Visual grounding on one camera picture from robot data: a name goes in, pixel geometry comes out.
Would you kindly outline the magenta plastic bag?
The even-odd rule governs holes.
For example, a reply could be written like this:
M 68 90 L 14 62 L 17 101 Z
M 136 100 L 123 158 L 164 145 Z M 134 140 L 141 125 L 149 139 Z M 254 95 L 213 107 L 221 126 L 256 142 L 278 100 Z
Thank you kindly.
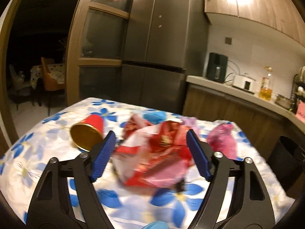
M 227 158 L 236 160 L 237 143 L 232 136 L 234 126 L 231 123 L 222 123 L 216 126 L 207 136 L 207 143 L 215 152 L 221 152 Z

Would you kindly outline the red gold paper cup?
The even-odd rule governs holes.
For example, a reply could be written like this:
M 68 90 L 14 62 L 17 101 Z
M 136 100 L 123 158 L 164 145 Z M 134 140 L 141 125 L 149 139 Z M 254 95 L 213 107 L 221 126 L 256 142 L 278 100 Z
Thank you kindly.
M 103 141 L 103 118 L 97 114 L 91 114 L 82 121 L 74 124 L 70 129 L 70 135 L 75 145 L 87 152 Z

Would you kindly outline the light purple plastic bag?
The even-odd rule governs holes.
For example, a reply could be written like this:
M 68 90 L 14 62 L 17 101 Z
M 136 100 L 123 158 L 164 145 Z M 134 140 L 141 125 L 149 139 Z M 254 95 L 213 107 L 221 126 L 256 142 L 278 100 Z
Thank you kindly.
M 181 118 L 181 124 L 193 129 L 193 131 L 199 135 L 200 134 L 200 127 L 197 125 L 197 118 L 196 117 L 186 117 L 183 116 Z

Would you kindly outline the red white snack wrapper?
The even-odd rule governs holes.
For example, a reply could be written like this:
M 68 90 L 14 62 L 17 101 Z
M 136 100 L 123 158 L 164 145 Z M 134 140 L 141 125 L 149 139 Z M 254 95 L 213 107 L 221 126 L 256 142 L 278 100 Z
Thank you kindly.
M 182 181 L 194 160 L 187 146 L 189 126 L 175 121 L 142 127 L 116 147 L 112 163 L 127 186 L 168 188 Z

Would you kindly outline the blue floral tablecloth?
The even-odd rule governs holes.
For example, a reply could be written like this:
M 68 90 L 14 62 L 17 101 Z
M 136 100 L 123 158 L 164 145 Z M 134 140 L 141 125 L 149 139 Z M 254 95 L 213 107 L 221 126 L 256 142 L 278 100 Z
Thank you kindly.
M 143 116 L 157 110 L 110 100 L 87 98 L 45 118 L 33 126 L 1 156 L 1 192 L 17 216 L 26 222 L 28 207 L 37 182 L 52 157 L 59 161 L 77 157 L 81 150 L 70 137 L 70 128 L 91 114 L 104 120 L 104 136 L 113 130 L 117 142 L 123 139 L 123 128 L 133 113 Z M 275 221 L 278 222 L 292 206 L 271 168 L 251 145 L 244 132 L 234 122 L 197 120 L 200 140 L 206 141 L 214 127 L 222 123 L 234 126 L 237 160 L 250 157 L 268 190 Z M 185 191 L 173 188 L 154 189 L 122 185 L 108 163 L 102 177 L 94 184 L 97 195 L 114 228 L 142 228 L 153 221 L 164 221 L 170 228 L 187 228 L 200 207 L 209 186 L 196 166 L 189 168 Z

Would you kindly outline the wooden lower cabinets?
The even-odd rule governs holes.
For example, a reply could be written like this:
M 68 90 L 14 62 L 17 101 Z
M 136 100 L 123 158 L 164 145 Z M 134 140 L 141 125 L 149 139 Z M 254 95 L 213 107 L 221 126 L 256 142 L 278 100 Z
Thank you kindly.
M 268 159 L 280 136 L 304 148 L 304 123 L 300 126 L 262 106 L 195 84 L 187 84 L 184 116 L 200 120 L 235 122 L 259 154 Z

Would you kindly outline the pink utensil basket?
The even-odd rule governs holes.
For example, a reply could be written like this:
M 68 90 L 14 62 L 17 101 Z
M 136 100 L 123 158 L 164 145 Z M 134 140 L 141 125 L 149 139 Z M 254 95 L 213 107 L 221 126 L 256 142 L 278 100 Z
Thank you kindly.
M 303 101 L 299 101 L 296 118 L 305 123 L 305 103 Z

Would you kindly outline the black dish rack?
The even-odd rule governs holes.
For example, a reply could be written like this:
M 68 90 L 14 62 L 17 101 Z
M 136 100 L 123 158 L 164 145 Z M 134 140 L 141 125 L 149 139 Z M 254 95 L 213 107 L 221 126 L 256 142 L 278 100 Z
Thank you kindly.
M 292 112 L 296 114 L 298 106 L 300 102 L 304 102 L 304 69 L 305 67 L 301 67 L 299 72 L 293 78 L 293 86 L 291 92 L 291 100 L 293 101 Z

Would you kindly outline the orange chair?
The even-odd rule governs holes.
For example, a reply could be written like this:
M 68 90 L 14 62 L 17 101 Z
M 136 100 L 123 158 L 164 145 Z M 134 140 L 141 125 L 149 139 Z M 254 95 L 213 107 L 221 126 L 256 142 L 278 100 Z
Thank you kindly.
M 65 75 L 63 71 L 54 69 L 54 61 L 50 58 L 41 58 L 42 80 L 47 96 L 47 113 L 50 116 L 53 98 L 65 94 Z

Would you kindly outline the white rice cooker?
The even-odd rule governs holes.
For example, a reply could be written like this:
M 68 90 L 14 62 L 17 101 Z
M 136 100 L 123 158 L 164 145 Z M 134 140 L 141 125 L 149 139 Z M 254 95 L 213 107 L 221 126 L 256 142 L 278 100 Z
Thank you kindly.
M 239 90 L 243 90 L 245 92 L 255 94 L 255 85 L 256 80 L 242 74 L 236 74 L 233 78 L 232 86 Z

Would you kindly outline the black air fryer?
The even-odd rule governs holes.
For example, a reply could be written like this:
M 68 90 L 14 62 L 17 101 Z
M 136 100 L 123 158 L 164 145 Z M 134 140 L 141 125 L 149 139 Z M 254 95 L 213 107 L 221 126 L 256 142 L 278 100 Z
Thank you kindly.
M 210 52 L 206 70 L 206 78 L 224 83 L 226 77 L 228 57 L 222 54 Z

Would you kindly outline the wooden glass panel door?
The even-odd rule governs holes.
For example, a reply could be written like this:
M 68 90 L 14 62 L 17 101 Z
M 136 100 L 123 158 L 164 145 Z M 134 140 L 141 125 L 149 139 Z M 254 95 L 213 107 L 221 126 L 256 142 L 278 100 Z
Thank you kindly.
M 66 50 L 68 105 L 88 97 L 119 100 L 133 0 L 79 0 Z

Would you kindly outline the dark grey refrigerator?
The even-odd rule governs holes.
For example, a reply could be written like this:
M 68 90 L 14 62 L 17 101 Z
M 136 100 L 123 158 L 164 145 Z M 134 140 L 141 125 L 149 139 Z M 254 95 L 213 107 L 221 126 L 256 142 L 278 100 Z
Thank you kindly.
M 204 0 L 133 0 L 121 101 L 180 114 L 187 76 L 203 73 L 208 29 Z

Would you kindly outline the wooden upper cabinet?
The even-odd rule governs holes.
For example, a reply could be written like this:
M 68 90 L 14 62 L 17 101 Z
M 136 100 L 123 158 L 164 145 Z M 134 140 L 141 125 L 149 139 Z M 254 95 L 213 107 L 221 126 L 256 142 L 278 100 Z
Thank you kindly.
M 304 21 L 292 0 L 206 0 L 205 12 L 263 24 L 304 46 Z

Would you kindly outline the wall power outlet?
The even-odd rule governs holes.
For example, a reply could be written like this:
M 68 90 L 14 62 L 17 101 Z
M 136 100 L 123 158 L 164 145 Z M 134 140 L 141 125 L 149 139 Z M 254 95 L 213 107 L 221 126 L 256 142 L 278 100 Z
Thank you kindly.
M 225 44 L 231 45 L 232 44 L 232 38 L 231 37 L 225 37 Z

